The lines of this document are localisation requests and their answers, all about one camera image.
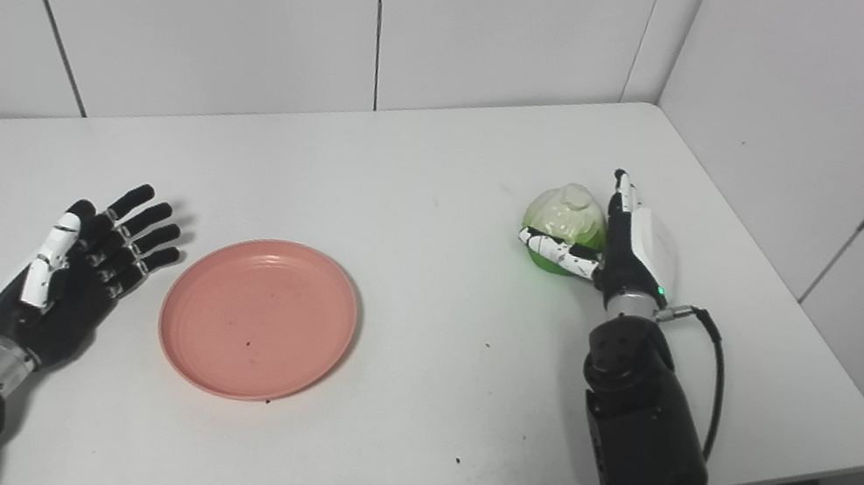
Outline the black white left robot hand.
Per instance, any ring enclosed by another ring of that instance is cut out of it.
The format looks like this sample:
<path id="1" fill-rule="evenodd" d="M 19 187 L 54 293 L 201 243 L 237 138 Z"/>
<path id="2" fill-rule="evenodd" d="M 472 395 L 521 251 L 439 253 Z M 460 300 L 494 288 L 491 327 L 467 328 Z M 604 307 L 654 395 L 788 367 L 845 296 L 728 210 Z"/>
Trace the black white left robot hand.
<path id="1" fill-rule="evenodd" d="M 33 369 L 76 357 L 119 301 L 180 260 L 173 207 L 155 198 L 142 184 L 102 209 L 76 201 L 0 291 L 0 338 L 22 349 Z"/>

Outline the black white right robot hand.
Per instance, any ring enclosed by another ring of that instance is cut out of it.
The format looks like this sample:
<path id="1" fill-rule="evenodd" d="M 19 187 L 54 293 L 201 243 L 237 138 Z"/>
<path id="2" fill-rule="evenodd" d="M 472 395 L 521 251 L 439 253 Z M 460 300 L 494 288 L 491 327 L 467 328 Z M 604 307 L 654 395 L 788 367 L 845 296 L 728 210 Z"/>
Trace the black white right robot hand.
<path id="1" fill-rule="evenodd" d="M 592 283 L 609 313 L 657 319 L 668 313 L 677 258 L 659 246 L 630 173 L 618 169 L 615 180 L 605 211 L 576 183 L 542 193 L 525 210 L 518 241 L 534 264 Z"/>

